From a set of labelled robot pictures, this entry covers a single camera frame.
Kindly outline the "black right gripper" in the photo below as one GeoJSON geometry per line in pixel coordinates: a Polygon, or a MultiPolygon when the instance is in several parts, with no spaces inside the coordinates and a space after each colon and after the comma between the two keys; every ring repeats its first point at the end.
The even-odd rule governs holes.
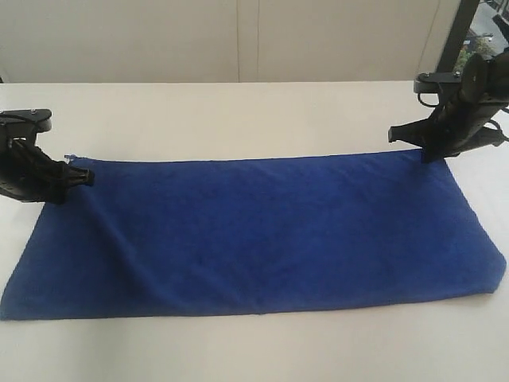
{"type": "Polygon", "coordinates": [[[475,146],[485,125],[506,107],[508,54],[486,60],[476,53],[463,67],[459,88],[437,117],[440,135],[432,135],[435,122],[422,119],[390,127],[388,142],[422,143],[422,163],[454,157],[466,146],[475,146]]]}

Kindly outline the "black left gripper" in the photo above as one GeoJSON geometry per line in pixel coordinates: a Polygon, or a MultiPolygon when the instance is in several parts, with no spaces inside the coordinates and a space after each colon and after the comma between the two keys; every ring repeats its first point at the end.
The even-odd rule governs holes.
{"type": "Polygon", "coordinates": [[[28,138],[1,135],[1,195],[21,202],[62,205],[70,188],[94,185],[93,171],[52,161],[36,140],[35,134],[28,138]]]}

